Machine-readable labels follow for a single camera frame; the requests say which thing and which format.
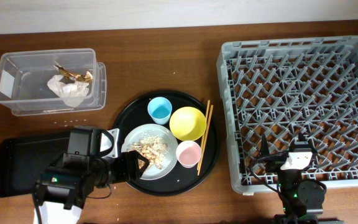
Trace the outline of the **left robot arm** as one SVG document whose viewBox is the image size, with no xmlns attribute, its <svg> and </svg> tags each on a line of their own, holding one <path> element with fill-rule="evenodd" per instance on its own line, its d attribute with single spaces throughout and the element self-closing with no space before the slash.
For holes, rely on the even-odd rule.
<svg viewBox="0 0 358 224">
<path fill-rule="evenodd" d="M 32 188 L 34 223 L 77 223 L 95 188 L 137 180 L 150 165 L 137 151 L 118 157 L 64 153 L 63 164 L 51 165 Z"/>
</svg>

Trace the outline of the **pink plastic cup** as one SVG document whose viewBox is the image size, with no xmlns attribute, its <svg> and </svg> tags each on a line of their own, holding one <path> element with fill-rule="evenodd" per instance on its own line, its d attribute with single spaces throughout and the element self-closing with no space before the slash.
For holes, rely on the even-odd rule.
<svg viewBox="0 0 358 224">
<path fill-rule="evenodd" d="M 201 159 L 201 148 L 197 142 L 182 141 L 176 149 L 177 161 L 184 168 L 194 167 Z"/>
</svg>

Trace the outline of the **gold snack wrapper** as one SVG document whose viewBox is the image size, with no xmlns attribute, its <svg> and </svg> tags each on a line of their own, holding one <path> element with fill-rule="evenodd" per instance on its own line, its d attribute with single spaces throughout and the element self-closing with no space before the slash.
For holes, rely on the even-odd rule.
<svg viewBox="0 0 358 224">
<path fill-rule="evenodd" d="M 83 83 L 91 83 L 93 81 L 93 75 L 89 71 L 87 71 L 85 75 L 82 75 L 80 73 L 70 72 L 59 65 L 54 65 L 54 67 L 68 80 Z"/>
</svg>

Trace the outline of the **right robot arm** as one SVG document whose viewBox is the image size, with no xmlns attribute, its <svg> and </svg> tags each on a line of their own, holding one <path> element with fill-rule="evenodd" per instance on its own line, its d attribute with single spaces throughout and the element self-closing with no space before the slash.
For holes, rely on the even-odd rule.
<svg viewBox="0 0 358 224">
<path fill-rule="evenodd" d="M 283 205 L 283 214 L 275 215 L 273 223 L 319 223 L 318 215 L 323 213 L 327 187 L 318 180 L 302 178 L 316 156 L 317 150 L 301 133 L 289 149 L 274 154 L 269 151 L 266 136 L 262 136 L 256 162 L 264 163 L 267 173 L 277 174 L 274 191 Z"/>
</svg>

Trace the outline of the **white napkin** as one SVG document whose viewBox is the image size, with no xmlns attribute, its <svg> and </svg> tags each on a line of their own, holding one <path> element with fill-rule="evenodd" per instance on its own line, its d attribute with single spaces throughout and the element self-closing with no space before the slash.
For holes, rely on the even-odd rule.
<svg viewBox="0 0 358 224">
<path fill-rule="evenodd" d="M 88 83 L 75 81 L 74 83 L 65 84 L 61 82 L 63 75 L 54 75 L 47 83 L 48 88 L 53 91 L 63 102 L 70 107 L 79 106 L 84 97 L 88 94 Z"/>
</svg>

